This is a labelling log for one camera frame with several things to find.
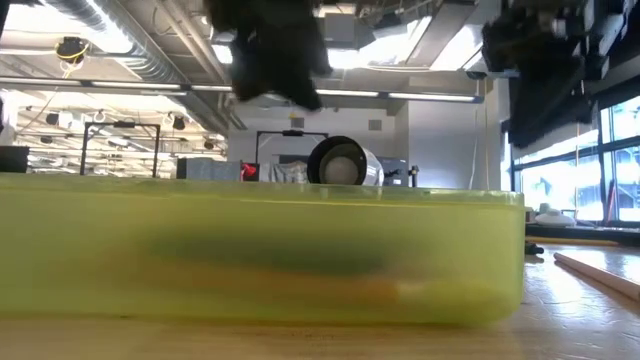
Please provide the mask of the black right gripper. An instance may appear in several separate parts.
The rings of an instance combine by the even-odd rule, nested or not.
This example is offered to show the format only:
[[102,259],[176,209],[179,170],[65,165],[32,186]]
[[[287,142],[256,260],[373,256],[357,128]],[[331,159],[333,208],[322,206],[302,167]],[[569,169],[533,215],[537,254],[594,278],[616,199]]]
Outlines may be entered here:
[[514,100],[585,95],[584,9],[504,9],[482,39],[487,70],[511,78]]

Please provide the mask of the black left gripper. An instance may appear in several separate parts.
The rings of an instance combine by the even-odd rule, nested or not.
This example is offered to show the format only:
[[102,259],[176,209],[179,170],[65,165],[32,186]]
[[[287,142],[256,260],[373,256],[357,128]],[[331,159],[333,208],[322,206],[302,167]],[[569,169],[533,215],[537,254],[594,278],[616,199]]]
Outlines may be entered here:
[[230,77],[238,99],[270,92],[273,64],[279,95],[309,111],[321,108],[312,77],[332,67],[314,0],[204,0],[204,8],[216,31],[234,34]]

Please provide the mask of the yellow translucent supply box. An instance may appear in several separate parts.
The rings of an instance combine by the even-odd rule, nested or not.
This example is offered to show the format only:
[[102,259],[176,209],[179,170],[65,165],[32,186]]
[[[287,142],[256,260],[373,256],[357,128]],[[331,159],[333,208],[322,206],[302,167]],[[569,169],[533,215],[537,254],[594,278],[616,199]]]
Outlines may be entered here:
[[500,191],[0,174],[0,314],[486,323],[524,235]]

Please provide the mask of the natural wood pencil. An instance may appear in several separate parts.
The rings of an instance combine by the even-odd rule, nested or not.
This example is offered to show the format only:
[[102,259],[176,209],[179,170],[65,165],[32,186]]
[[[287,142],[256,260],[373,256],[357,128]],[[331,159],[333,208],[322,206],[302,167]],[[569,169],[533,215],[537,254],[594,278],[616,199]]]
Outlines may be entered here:
[[634,301],[640,302],[640,283],[628,280],[601,268],[591,266],[561,253],[555,253],[553,257],[557,262],[573,269],[577,273],[624,294]]

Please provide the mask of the grey cloth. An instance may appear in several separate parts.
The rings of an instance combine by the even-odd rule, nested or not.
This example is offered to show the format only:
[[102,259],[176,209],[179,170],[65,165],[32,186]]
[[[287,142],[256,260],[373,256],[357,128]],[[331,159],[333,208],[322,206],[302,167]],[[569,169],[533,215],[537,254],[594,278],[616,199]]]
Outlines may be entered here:
[[304,184],[308,182],[307,165],[301,161],[287,164],[265,162],[260,165],[259,181]]

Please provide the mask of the long ceiling light bar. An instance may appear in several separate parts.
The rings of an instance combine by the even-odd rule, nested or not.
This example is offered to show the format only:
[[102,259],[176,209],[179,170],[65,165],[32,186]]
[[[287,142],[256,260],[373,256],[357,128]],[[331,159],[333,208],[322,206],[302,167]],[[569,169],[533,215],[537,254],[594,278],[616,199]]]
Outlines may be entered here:
[[[202,85],[202,84],[182,84],[182,83],[150,83],[150,82],[126,82],[126,81],[104,81],[89,79],[60,79],[60,78],[40,78],[40,77],[18,77],[0,76],[0,85],[9,86],[35,86],[35,87],[64,87],[64,88],[97,88],[97,89],[117,89],[136,90],[151,93],[160,92],[162,94],[180,94],[187,92],[216,92],[231,93],[229,85]],[[436,101],[453,103],[480,103],[484,100],[479,95],[457,95],[440,93],[418,93],[418,92],[389,92],[389,91],[365,91],[365,90],[344,90],[344,89],[318,89],[317,93],[322,96],[332,97],[355,97],[355,98],[376,98],[409,101]]]

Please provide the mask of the grey partition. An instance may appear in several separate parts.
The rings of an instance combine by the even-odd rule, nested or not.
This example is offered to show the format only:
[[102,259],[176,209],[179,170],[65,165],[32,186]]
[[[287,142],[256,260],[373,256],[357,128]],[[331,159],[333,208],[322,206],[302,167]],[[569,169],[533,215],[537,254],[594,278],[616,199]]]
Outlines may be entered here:
[[176,178],[186,180],[239,181],[241,163],[216,161],[210,158],[180,158]]

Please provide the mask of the grey cabinet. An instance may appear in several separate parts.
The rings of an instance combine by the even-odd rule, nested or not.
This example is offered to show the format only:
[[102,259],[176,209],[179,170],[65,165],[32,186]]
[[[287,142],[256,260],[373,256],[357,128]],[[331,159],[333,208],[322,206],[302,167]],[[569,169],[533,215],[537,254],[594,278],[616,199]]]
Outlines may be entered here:
[[409,186],[409,167],[405,159],[378,157],[383,173],[384,186]]

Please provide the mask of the white round puck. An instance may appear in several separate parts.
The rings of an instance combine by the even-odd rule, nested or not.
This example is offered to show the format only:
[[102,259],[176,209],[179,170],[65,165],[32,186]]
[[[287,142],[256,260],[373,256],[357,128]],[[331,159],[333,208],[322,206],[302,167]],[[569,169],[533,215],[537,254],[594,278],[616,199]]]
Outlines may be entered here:
[[535,222],[540,226],[547,227],[573,227],[576,220],[564,215],[560,210],[549,208],[546,212],[535,217]]

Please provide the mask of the black monitor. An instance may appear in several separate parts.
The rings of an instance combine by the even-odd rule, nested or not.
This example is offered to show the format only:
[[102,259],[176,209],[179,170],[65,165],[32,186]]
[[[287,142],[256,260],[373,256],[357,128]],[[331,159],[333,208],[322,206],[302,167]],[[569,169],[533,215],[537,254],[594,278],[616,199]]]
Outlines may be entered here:
[[26,146],[0,146],[0,173],[26,173],[28,155]]

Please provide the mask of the narrow black rig frame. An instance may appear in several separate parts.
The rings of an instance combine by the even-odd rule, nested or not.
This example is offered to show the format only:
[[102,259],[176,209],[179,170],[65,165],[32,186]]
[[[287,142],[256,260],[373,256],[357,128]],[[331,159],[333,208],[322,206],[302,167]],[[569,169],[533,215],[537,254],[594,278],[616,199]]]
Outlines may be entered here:
[[259,151],[260,151],[260,137],[262,135],[281,135],[283,137],[304,137],[304,136],[321,136],[324,138],[328,138],[329,134],[324,132],[306,132],[302,130],[282,130],[282,131],[267,131],[267,130],[259,130],[256,132],[255,136],[255,150],[254,150],[254,163],[259,163]]

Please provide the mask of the wide black rig frame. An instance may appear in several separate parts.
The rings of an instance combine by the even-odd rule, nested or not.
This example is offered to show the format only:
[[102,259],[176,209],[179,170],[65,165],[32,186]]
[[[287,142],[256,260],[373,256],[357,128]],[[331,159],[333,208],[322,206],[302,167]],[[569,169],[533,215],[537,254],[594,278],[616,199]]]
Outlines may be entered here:
[[152,166],[152,177],[153,178],[158,178],[158,155],[159,155],[159,145],[160,145],[160,132],[161,132],[161,126],[158,124],[143,124],[143,123],[135,123],[135,122],[126,122],[126,121],[114,121],[114,122],[95,122],[95,121],[91,121],[91,122],[85,122],[84,123],[84,132],[83,132],[83,137],[82,137],[82,147],[81,147],[81,160],[80,160],[80,169],[79,169],[79,175],[80,176],[84,176],[85,175],[85,170],[86,170],[86,158],[87,158],[87,146],[89,143],[89,130],[94,127],[94,126],[102,126],[102,127],[106,127],[106,126],[111,126],[114,128],[123,128],[123,129],[134,129],[136,127],[141,127],[141,128],[153,128],[155,130],[155,137],[154,137],[154,156],[153,156],[153,166]]

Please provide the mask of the black aluminium table frame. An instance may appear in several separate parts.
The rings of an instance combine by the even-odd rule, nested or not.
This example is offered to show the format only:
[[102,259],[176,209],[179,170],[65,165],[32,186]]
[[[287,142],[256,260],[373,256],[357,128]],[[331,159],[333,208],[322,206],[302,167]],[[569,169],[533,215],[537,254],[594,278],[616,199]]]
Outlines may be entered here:
[[640,229],[606,228],[606,227],[548,227],[527,224],[527,237],[535,239],[553,239],[557,241],[613,242],[621,246],[640,247]]

